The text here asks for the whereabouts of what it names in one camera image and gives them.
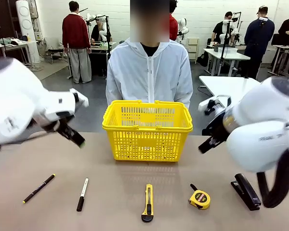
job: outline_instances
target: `white cylinder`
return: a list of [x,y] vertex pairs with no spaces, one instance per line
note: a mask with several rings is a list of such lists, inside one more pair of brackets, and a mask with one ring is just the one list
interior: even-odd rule
[[31,42],[28,43],[30,58],[33,63],[39,63],[39,50],[36,44],[35,35],[33,31],[33,25],[31,21],[31,15],[29,10],[29,4],[27,1],[16,1],[16,9],[19,19],[19,25],[23,36],[29,36]]

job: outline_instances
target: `zipper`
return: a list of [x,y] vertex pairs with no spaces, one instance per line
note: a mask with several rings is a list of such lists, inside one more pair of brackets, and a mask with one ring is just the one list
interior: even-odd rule
[[154,103],[154,72],[153,72],[153,59],[148,58],[148,102]]

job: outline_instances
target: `white hooded jacket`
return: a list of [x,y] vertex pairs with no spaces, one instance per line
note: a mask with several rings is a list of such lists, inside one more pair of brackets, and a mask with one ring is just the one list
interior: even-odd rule
[[127,39],[111,53],[106,97],[114,100],[181,102],[188,108],[193,83],[188,53],[179,43],[161,42],[148,57],[141,43]]

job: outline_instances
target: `yellow basket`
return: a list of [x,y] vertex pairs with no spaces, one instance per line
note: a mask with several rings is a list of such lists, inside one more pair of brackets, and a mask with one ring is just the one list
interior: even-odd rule
[[177,162],[193,124],[183,103],[113,101],[103,129],[116,160]]

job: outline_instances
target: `white marker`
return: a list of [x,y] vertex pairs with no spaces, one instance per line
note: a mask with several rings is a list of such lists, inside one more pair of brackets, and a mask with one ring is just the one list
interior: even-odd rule
[[79,201],[78,201],[78,206],[77,206],[77,209],[76,209],[77,212],[81,212],[82,211],[82,206],[83,206],[83,202],[85,201],[85,192],[86,192],[86,189],[87,189],[88,181],[89,181],[89,178],[86,178],[85,179],[85,183],[83,184],[83,188],[82,188],[82,191],[81,191],[81,194],[80,194],[80,198],[79,198]]

